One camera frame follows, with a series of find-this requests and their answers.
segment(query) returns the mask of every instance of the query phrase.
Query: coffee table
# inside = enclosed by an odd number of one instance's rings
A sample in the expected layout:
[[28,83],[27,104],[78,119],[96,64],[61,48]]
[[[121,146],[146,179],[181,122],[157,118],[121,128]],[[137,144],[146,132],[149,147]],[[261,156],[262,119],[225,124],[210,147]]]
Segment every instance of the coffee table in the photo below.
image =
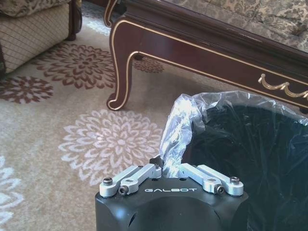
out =
[[109,109],[127,102],[132,58],[141,55],[308,111],[307,52],[165,0],[126,0],[112,22],[116,3],[109,0],[104,15],[116,74]]

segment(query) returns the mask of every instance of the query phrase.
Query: sofa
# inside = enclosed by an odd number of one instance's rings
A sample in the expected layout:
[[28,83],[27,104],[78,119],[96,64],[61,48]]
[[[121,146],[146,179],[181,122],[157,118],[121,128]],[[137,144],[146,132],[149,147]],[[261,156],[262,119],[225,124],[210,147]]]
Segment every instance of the sofa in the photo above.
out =
[[1,0],[0,76],[81,29],[81,0]]
[[308,52],[307,0],[166,0]]

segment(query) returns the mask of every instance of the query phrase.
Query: black plastic liner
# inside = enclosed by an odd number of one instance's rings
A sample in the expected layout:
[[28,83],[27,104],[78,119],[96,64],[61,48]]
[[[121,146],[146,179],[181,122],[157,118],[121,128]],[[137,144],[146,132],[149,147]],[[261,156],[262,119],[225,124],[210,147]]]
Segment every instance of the black plastic liner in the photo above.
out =
[[176,175],[184,151],[183,162],[241,179],[248,230],[308,231],[306,118],[246,92],[181,95],[161,145],[166,176]]

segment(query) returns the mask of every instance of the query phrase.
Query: gold trim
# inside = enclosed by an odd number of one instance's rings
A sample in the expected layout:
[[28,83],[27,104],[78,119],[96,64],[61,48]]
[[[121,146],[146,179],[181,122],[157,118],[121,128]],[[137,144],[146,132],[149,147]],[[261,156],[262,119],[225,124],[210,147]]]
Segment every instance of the gold trim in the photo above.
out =
[[258,80],[258,82],[260,84],[262,84],[266,89],[269,89],[269,90],[283,90],[284,93],[292,98],[298,98],[298,97],[303,97],[303,98],[307,98],[308,100],[308,90],[307,91],[304,91],[302,93],[293,93],[289,90],[289,86],[290,86],[290,83],[289,82],[285,82],[285,83],[282,83],[280,85],[277,85],[277,86],[272,86],[270,84],[268,84],[265,80],[265,77],[266,75],[265,74],[261,74],[261,77],[260,79]]
[[[243,64],[246,64],[246,65],[249,65],[249,66],[253,66],[255,68],[258,68],[258,69],[261,69],[261,70],[264,70],[264,71],[267,71],[267,72],[270,72],[270,73],[273,73],[275,75],[279,75],[281,77],[284,77],[284,78],[288,78],[288,79],[291,79],[293,81],[296,81],[296,82],[299,82],[299,83],[302,83],[302,84],[305,84],[305,85],[308,85],[308,83],[305,83],[305,82],[302,82],[302,81],[299,81],[299,80],[296,80],[296,79],[293,79],[293,78],[290,78],[288,76],[285,76],[285,75],[282,75],[282,74],[279,74],[279,73],[276,73],[276,72],[273,72],[273,71],[270,71],[270,70],[267,70],[265,68],[262,68],[262,67],[259,67],[257,65],[254,65],[254,64],[250,64],[250,63],[247,63],[245,61],[242,61],[242,60],[239,60],[239,59],[236,59],[236,58],[233,58],[233,57],[230,57],[228,55],[225,55],[225,54],[222,54],[222,53],[219,53],[219,52],[216,52],[216,51],[212,51],[208,48],[205,48],[205,47],[201,47],[199,45],[196,45],[196,44],[193,44],[191,42],[187,42],[187,41],[184,41],[182,39],[179,39],[179,38],[176,38],[174,36],[170,36],[170,35],[167,35],[167,34],[164,34],[162,32],[158,32],[158,31],[155,31],[155,30],[152,30],[152,29],[149,29],[149,28],[146,28],[144,26],[141,26],[141,25],[138,25],[136,23],[133,23],[133,22],[130,22],[130,21],[127,21],[127,20],[121,20],[121,21],[118,21],[117,24],[115,25],[115,27],[113,28],[113,31],[112,31],[112,34],[111,34],[111,48],[112,48],[112,52],[113,52],[113,55],[114,55],[114,59],[115,59],[115,71],[116,71],[116,79],[117,79],[117,82],[119,83],[119,72],[118,72],[118,68],[117,68],[117,62],[116,62],[116,53],[115,53],[115,48],[114,48],[114,38],[115,38],[115,32],[116,32],[116,29],[118,28],[118,26],[121,24],[121,23],[128,23],[128,24],[131,24],[131,25],[134,25],[134,26],[137,26],[137,27],[140,27],[142,29],[145,29],[145,30],[149,30],[151,32],[154,32],[154,33],[157,33],[159,35],[162,35],[162,36],[165,36],[165,37],[168,37],[168,38],[171,38],[171,39],[174,39],[174,40],[177,40],[177,41],[180,41],[180,42],[183,42],[183,43],[186,43],[186,44],[189,44],[189,45],[192,45],[192,46],[195,46],[195,47],[198,47],[202,50],[206,50],[206,51],[209,51],[211,53],[215,53],[215,54],[218,54],[218,55],[221,55],[223,57],[226,57],[226,58],[229,58],[229,59],[232,59],[232,60],[236,60],[238,62],[241,62]],[[298,106],[302,106],[302,107],[305,107],[305,108],[308,108],[307,105],[302,105],[300,103],[295,103],[293,101],[289,101],[289,100],[286,100],[284,98],[280,98],[278,96],[275,96],[275,95],[272,95],[272,94],[268,94],[266,92],[263,92],[263,91],[260,91],[260,90],[256,90],[254,88],[250,88],[250,87],[247,87],[247,86],[244,86],[242,84],[239,84],[239,83],[236,83],[236,82],[232,82],[232,81],[229,81],[229,80],[226,80],[224,78],[220,78],[218,76],[215,76],[215,75],[211,75],[209,73],[206,73],[206,72],[202,72],[202,71],[199,71],[199,70],[196,70],[196,69],[193,69],[193,68],[190,68],[190,67],[187,67],[187,66],[184,66],[184,65],[181,65],[181,64],[178,64],[178,63],[175,63],[175,62],[172,62],[172,61],[169,61],[169,60],[165,60],[165,59],[162,59],[162,58],[159,58],[157,56],[154,56],[154,55],[150,55],[150,54],[147,54],[147,53],[144,53],[144,52],[141,52],[141,51],[133,51],[130,56],[128,57],[128,60],[127,60],[127,67],[126,67],[126,92],[125,92],[125,97],[124,97],[124,101],[123,103],[118,106],[117,108],[113,108],[110,106],[110,103],[111,102],[116,102],[118,97],[119,97],[119,87],[117,86],[116,88],[116,96],[115,96],[115,99],[114,100],[110,100],[108,102],[108,106],[113,109],[113,110],[118,110],[120,109],[123,105],[124,105],[124,102],[127,100],[127,97],[128,97],[128,64],[129,64],[129,61],[130,59],[132,58],[132,56],[136,53],[140,53],[140,54],[143,54],[143,55],[146,55],[146,56],[149,56],[149,57],[152,57],[152,58],[155,58],[155,59],[158,59],[160,61],[163,61],[163,62],[166,62],[166,63],[169,63],[169,64],[173,64],[175,66],[179,66],[179,67],[183,67],[183,68],[186,68],[188,70],[192,70],[192,71],[195,71],[197,73],[200,73],[200,74],[203,74],[205,76],[209,76],[209,77],[212,77],[212,78],[215,78],[215,79],[219,79],[219,80],[222,80],[224,82],[228,82],[228,83],[231,83],[233,85],[236,85],[236,86],[240,86],[242,88],[245,88],[245,89],[249,89],[249,90],[252,90],[252,91],[255,91],[255,92],[259,92],[259,93],[262,93],[262,94],[265,94],[265,95],[268,95],[268,96],[271,96],[273,98],[276,98],[276,99],[279,99],[279,100],[282,100],[282,101],[286,101],[286,102],[289,102],[289,103],[292,103],[292,104],[296,104]]]
[[117,0],[114,0],[115,1],[114,4],[110,8],[110,11],[108,11],[108,7],[109,7],[111,1],[112,0],[108,1],[108,4],[106,6],[106,12],[104,13],[104,22],[105,22],[106,27],[111,27],[112,26],[112,21],[110,20],[110,15],[111,15],[112,10],[114,9],[114,7],[115,7],[115,5],[117,3]]

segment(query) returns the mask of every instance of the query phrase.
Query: beige carpet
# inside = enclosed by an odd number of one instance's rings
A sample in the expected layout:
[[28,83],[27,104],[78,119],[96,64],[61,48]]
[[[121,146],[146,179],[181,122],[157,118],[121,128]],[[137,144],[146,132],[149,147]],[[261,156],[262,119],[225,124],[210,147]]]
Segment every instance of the beige carpet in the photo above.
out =
[[100,182],[158,153],[181,93],[237,90],[145,59],[134,63],[125,109],[109,111],[115,79],[101,11],[87,4],[76,41],[0,82],[0,231],[96,230]]

